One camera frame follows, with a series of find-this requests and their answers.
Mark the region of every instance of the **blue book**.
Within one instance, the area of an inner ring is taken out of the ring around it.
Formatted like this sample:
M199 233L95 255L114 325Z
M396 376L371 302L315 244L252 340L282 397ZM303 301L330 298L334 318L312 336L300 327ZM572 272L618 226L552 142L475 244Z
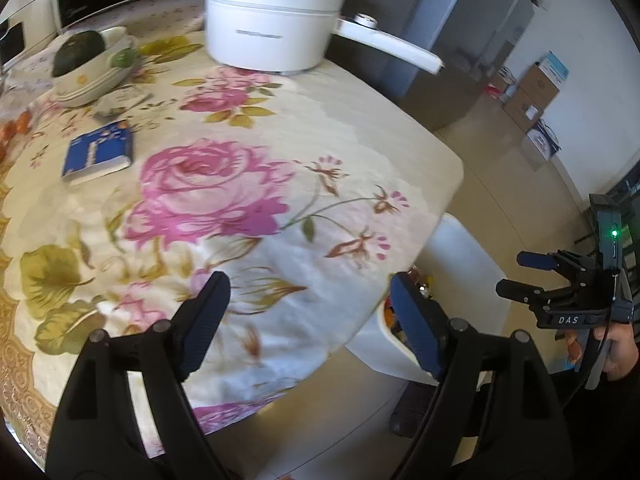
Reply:
M129 123L117 121L76 137L69 143L62 179L69 184L80 184L128 168L132 160Z

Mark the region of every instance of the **pink rose print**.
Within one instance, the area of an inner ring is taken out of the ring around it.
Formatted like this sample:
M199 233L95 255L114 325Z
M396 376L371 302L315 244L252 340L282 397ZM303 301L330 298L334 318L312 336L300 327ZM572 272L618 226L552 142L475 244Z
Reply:
M376 253L376 258L383 262L384 260L386 260L386 252L391 248L391 244L389 243L386 236L376 237L376 242L378 243L378 252Z
M202 288L206 285L212 274L213 269L207 269L207 267L198 269L193 273L193 275L191 276L191 281L189 282L189 291L193 298L197 296Z
M392 214L398 213L401 207L409 207L406 197L399 191L393 191L389 195L382 186L376 186L380 193L374 193L376 203L373 205L373 212L375 214L384 213L389 211Z
M135 325L140 332L144 332L156 321L166 319L162 310L145 309L145 289L150 286L147 282L130 283L117 306L129 314L129 325Z
M285 213L287 162L268 160L265 147L201 139L150 156L140 173L143 201L129 214L124 236L138 247L154 237L164 246L203 236L273 235Z
M243 105L248 99L244 90L223 89L221 91L206 91L188 99L180 110L191 112L219 112Z
M53 96L49 95L42 103L42 110L38 118L38 126L45 123L49 119L56 117L63 110L62 106Z
M264 85L271 82L267 74L235 68L233 66L222 66L214 74L206 76L205 88L246 88L252 85Z
M299 160L294 159L294 162L302 164ZM333 196L338 196L337 180L349 176L341 168L342 161L339 158L327 155L319 157L317 162L313 161L311 164L312 166L305 166L305 168L318 175L320 184L327 192Z
M257 402L228 402L217 406L194 408L193 414L198 419L198 423L204 433L213 433L252 415L273 402L276 397Z
M48 147L49 145L47 144L44 148L39 150L35 155L31 157L31 161L29 163L29 166L31 169L39 167L40 163L42 162L42 157L44 156L45 153L47 153Z
M280 84L272 84L267 74L244 70L232 66L218 67L215 72L204 76L204 83L189 90L180 110L191 112L212 112L207 122L217 123L233 117L233 113L241 119L231 121L232 126L250 128L254 120L250 116L269 116L274 112L262 107L255 107L267 100L265 96L274 94L269 88L279 88Z

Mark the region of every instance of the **pot handle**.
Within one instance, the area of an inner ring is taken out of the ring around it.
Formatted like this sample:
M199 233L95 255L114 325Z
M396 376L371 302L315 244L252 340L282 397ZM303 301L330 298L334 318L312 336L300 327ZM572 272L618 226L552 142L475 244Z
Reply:
M376 20L373 18L359 14L356 19L360 23L366 23L366 25L359 25L356 22L339 18L335 24L334 34L399 57L399 59L403 59L432 74L437 74L444 66L442 60L428 50L377 30L375 28Z

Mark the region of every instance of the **avocado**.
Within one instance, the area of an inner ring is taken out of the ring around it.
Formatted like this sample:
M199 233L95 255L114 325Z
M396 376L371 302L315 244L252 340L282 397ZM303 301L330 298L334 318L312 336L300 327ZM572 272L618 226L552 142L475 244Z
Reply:
M75 70L104 52L106 46L100 32L86 30L65 41L53 59L53 77L60 77Z

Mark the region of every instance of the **white wall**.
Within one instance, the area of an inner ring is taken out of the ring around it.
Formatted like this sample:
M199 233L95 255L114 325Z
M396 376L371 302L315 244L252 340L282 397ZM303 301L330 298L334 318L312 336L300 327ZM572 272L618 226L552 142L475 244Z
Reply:
M516 77L553 51L569 79L544 119L578 206L640 160L640 52L609 0L544 0L506 61Z

